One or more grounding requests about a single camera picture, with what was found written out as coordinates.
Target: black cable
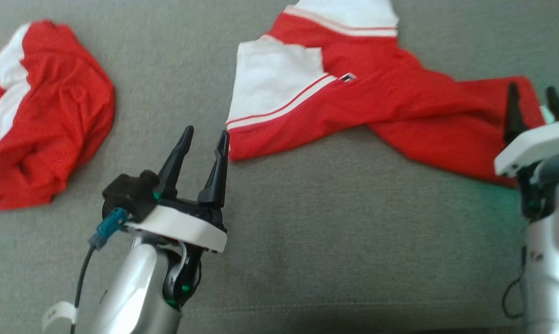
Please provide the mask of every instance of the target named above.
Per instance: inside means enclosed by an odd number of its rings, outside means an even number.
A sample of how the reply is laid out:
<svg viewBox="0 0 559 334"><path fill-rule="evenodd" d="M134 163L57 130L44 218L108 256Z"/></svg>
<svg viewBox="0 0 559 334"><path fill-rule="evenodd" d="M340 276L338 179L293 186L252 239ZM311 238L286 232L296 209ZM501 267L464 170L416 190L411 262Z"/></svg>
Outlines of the black cable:
<svg viewBox="0 0 559 334"><path fill-rule="evenodd" d="M521 275L517 278L514 279L514 281L512 281L508 287L506 287L506 290L504 290L504 294L502 295L502 311L504 311L504 316L507 317L508 319L519 319L521 317L523 317L524 313L510 313L508 311L508 308L506 307L506 298L508 298L508 294L510 293L510 290L512 290L512 288L514 288L515 285L517 285L518 283L520 283L520 280L523 278L523 274L521 273Z"/></svg>
<svg viewBox="0 0 559 334"><path fill-rule="evenodd" d="M199 261L199 279L197 279L197 283L195 283L195 290L199 287L199 284L201 284L201 268L203 266L201 266L201 261Z"/></svg>
<svg viewBox="0 0 559 334"><path fill-rule="evenodd" d="M88 264L90 263L90 258L92 258L93 251L96 249L96 246L91 245L90 249L88 250L88 255L86 255L86 259L84 260L84 264L82 265L82 271L79 273L79 279L77 281L77 292L75 294L75 309L79 309L79 300L82 298L82 286L84 285L84 277L86 275L86 269L88 268ZM75 334L75 327L76 324L71 324L71 334Z"/></svg>

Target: gray fabric surface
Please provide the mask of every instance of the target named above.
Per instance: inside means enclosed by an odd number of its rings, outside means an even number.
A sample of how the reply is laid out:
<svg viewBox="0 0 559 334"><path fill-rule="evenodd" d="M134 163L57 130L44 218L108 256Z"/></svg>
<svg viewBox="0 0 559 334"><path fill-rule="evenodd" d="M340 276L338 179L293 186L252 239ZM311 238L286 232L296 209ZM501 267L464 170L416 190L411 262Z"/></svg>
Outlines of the gray fabric surface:
<svg viewBox="0 0 559 334"><path fill-rule="evenodd" d="M290 2L0 0L0 49L27 21L68 23L118 97L112 133L52 205L0 213L0 333L39 333L47 307L73 301L101 190L119 173L157 169L188 124L196 135L179 185L196 196L228 113L237 44ZM401 44L430 68L559 87L559 0L394 6ZM183 333L508 325L499 305L519 268L515 192L407 161L366 128L232 164L224 213L226 252L204 256ZM128 249L121 234L95 254L79 333Z"/></svg>

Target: white fabric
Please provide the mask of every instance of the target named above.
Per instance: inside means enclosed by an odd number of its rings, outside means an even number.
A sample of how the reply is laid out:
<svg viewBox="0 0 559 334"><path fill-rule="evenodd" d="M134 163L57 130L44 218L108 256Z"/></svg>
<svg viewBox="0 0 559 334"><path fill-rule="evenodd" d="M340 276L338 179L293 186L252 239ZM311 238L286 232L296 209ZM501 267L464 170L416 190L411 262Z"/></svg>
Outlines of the white fabric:
<svg viewBox="0 0 559 334"><path fill-rule="evenodd" d="M318 47L286 45L271 36L241 43L226 125L231 129L285 115L333 80L322 69Z"/></svg>
<svg viewBox="0 0 559 334"><path fill-rule="evenodd" d="M396 37L397 36L397 28L394 26L352 28L352 27L342 25L337 21L332 21L331 19L327 19L326 17L322 15L318 15L317 13L313 13L311 11L300 9L294 6L288 6L288 8L284 9L283 12L288 13L289 15L307 19L308 21L313 21L325 28L333 30L334 32L339 32L340 34L344 34L348 36L368 36L368 37Z"/></svg>
<svg viewBox="0 0 559 334"><path fill-rule="evenodd" d="M300 0L294 8L351 28L396 27L398 23L390 0Z"/></svg>
<svg viewBox="0 0 559 334"><path fill-rule="evenodd" d="M30 91L24 59L23 39L30 24L21 26L0 52L0 85L5 94L0 99L0 141L12 129L21 101Z"/></svg>

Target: clothing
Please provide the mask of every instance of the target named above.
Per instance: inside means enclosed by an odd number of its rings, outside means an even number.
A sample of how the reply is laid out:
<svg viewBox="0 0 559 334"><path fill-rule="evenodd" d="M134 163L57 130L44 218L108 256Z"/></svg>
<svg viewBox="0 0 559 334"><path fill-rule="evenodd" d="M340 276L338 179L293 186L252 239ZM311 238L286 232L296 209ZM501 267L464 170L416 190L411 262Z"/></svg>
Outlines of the clothing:
<svg viewBox="0 0 559 334"><path fill-rule="evenodd" d="M21 26L0 52L0 210L49 203L114 120L114 86L65 25Z"/></svg>
<svg viewBox="0 0 559 334"><path fill-rule="evenodd" d="M493 167L504 148L508 84L519 86L525 123L544 124L529 80L455 82L398 47L397 23L389 0L301 0L259 40L240 44L230 158L368 124L410 159L510 185Z"/></svg>

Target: white label tag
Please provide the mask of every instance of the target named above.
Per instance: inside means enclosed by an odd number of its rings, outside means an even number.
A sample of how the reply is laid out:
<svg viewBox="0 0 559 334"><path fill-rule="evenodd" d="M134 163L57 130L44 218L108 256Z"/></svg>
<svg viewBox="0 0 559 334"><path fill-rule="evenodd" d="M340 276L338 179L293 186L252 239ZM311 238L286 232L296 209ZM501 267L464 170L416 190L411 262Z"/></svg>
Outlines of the white label tag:
<svg viewBox="0 0 559 334"><path fill-rule="evenodd" d="M49 308L42 316L42 332L58 318L67 318L71 323L77 323L77 308L70 302L57 302Z"/></svg>

